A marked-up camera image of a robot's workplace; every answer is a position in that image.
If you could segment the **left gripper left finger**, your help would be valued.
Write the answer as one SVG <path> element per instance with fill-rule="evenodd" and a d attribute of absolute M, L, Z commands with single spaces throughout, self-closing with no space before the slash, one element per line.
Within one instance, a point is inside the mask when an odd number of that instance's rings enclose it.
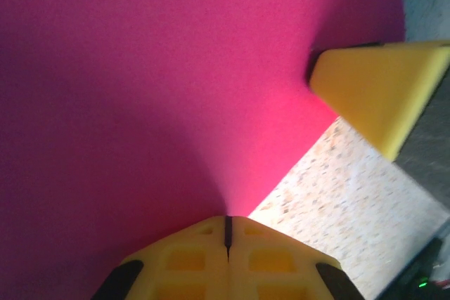
<path fill-rule="evenodd" d="M 213 216 L 124 258 L 91 300 L 229 300 L 229 219 Z"/>

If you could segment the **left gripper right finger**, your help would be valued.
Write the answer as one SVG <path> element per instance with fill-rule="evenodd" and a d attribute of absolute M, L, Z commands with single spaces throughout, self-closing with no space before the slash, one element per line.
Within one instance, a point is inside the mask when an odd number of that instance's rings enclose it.
<path fill-rule="evenodd" d="M 364 300 L 340 262 L 243 216 L 227 218 L 229 300 Z"/>

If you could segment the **pink square paper sheet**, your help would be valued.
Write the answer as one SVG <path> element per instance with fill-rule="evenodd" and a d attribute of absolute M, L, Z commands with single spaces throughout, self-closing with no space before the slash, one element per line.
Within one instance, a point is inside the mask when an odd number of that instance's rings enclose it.
<path fill-rule="evenodd" d="M 403 38 L 402 0 L 0 0 L 0 300 L 247 216 L 336 118 L 313 57 Z"/>

